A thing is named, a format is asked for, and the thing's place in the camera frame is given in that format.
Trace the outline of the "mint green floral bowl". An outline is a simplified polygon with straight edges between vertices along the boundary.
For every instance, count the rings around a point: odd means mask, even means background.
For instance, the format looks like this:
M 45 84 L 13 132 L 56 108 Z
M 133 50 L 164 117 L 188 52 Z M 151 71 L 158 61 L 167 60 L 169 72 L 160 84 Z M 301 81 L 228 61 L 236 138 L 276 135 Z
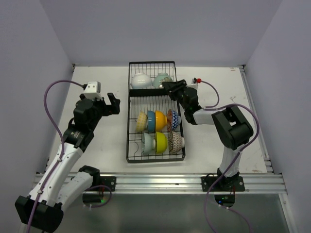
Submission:
M 154 78 L 153 87 L 163 88 L 163 82 L 173 82 L 173 79 L 167 73 L 158 73 Z

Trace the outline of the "white ceramic bowl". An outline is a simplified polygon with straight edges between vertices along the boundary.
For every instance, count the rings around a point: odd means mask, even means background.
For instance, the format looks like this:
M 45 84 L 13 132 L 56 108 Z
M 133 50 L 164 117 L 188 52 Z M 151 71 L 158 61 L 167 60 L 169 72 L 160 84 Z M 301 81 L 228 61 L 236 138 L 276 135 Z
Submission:
M 152 85 L 152 79 L 145 73 L 137 73 L 131 80 L 133 89 L 144 89 Z

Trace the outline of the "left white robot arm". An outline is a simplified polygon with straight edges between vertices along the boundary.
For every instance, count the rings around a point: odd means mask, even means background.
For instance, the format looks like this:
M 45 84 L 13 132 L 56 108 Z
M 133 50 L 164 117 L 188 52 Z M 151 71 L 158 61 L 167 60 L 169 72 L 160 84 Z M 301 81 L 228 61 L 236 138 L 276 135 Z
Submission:
M 103 184 L 100 171 L 91 166 L 81 167 L 72 180 L 64 183 L 93 139 L 100 119 L 120 112 L 121 101 L 113 93 L 107 96 L 110 104 L 104 100 L 88 99 L 86 94 L 80 95 L 54 160 L 28 196 L 17 198 L 17 213 L 28 228 L 53 233 L 59 227 L 65 210 L 84 191 L 111 191 Z

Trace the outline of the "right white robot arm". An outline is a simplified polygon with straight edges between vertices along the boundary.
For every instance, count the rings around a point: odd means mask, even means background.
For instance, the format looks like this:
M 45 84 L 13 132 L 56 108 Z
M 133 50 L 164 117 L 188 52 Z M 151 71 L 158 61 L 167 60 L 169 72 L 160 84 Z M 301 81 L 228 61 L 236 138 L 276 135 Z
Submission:
M 216 93 L 217 102 L 212 106 L 199 104 L 198 84 L 209 85 Z M 192 125 L 213 125 L 224 146 L 222 162 L 217 170 L 214 185 L 228 190 L 239 176 L 239 163 L 242 151 L 254 142 L 259 134 L 259 122 L 255 114 L 238 103 L 219 107 L 220 95 L 216 88 L 200 78 L 193 78 L 191 84 L 185 80 L 163 82 L 163 88 L 173 101 L 184 109 L 184 116 Z

